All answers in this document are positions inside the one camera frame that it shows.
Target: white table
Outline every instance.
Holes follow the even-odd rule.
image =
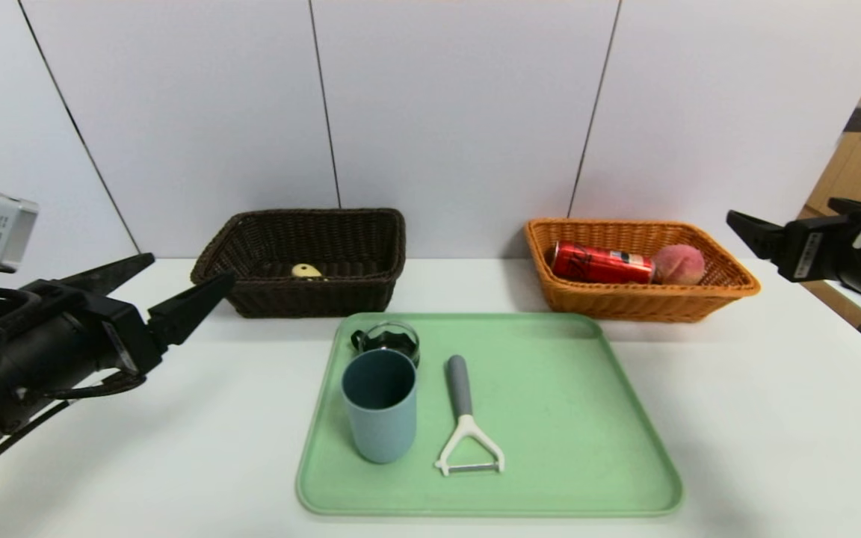
[[[679,470],[649,520],[325,518],[294,474],[337,319],[222,304],[146,385],[82,401],[0,459],[1,537],[861,536],[861,335],[767,262],[762,293],[699,324],[604,321]],[[185,288],[160,260],[116,296]],[[393,311],[546,309],[527,260],[410,260]]]

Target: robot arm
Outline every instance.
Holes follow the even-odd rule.
[[[760,259],[769,259],[790,282],[834,279],[861,293],[861,202],[830,198],[837,217],[794,220],[777,226],[737,211],[727,224]]]
[[[0,271],[22,258],[37,206],[0,194]],[[106,297],[154,262],[141,254],[58,280],[0,288],[0,455],[70,402],[130,391],[230,290],[215,276],[149,310]],[[76,387],[96,371],[99,385]]]

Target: orange wicker basket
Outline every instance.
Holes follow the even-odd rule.
[[[550,309],[592,318],[636,321],[699,321],[740,297],[759,293],[759,281],[702,229],[656,220],[539,218],[526,227],[527,242]],[[570,282],[550,272],[548,253],[557,241],[653,256],[667,245],[700,249],[706,275],[699,285],[595,285]]]

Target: green tray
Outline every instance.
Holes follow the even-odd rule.
[[[421,339],[417,437],[377,466],[354,449],[341,375],[350,335],[406,321]],[[441,475],[454,429],[444,363],[467,359],[474,417],[506,455],[505,473]],[[493,457],[465,439],[450,463]],[[683,487],[598,324],[577,314],[356,314],[338,328],[300,469],[297,496],[328,515],[658,516]]]

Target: wicker basket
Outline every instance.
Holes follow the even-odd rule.
[[[699,321],[740,297],[759,293],[759,282],[706,232],[681,222],[540,218],[526,227],[543,296],[551,309],[599,319]],[[706,275],[700,285],[595,285],[555,276],[547,262],[556,241],[644,256],[687,244],[703,251]]]
[[[324,279],[294,278],[297,263]],[[385,310],[403,269],[397,210],[252,211],[230,218],[191,280],[235,273],[228,301],[246,318],[339,317]]]

